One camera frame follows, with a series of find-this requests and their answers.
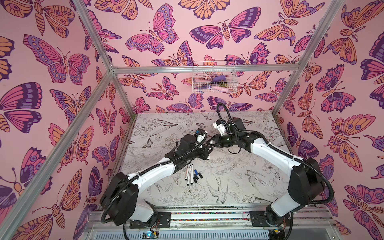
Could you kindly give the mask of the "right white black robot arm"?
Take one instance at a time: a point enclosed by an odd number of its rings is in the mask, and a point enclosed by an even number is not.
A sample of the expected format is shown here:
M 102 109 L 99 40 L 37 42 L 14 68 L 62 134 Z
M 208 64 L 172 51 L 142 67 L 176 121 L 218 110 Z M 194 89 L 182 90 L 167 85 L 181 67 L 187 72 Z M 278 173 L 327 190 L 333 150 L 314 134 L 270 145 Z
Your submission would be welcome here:
M 328 204 L 334 200 L 332 184 L 316 160 L 292 155 L 273 145 L 262 133 L 247 130 L 242 119 L 232 118 L 225 104 L 219 103 L 216 112 L 219 119 L 213 127 L 219 133 L 210 139 L 210 145 L 238 146 L 267 160 L 290 178 L 286 193 L 266 207 L 266 217 L 281 219 L 307 205 Z

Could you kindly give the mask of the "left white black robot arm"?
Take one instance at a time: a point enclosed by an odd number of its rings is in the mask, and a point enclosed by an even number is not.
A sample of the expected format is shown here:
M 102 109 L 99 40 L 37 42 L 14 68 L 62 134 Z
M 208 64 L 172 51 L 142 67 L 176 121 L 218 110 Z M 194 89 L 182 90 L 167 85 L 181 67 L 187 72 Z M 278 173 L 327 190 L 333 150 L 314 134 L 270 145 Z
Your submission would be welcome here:
M 156 164 L 133 174 L 117 173 L 109 183 L 100 205 L 104 211 L 101 223 L 116 226 L 126 222 L 142 222 L 150 228 L 157 222 L 158 212 L 149 202 L 140 199 L 146 189 L 185 168 L 194 159 L 207 160 L 213 148 L 206 145 L 208 134 L 198 129 L 194 135 L 181 138 L 179 145 Z

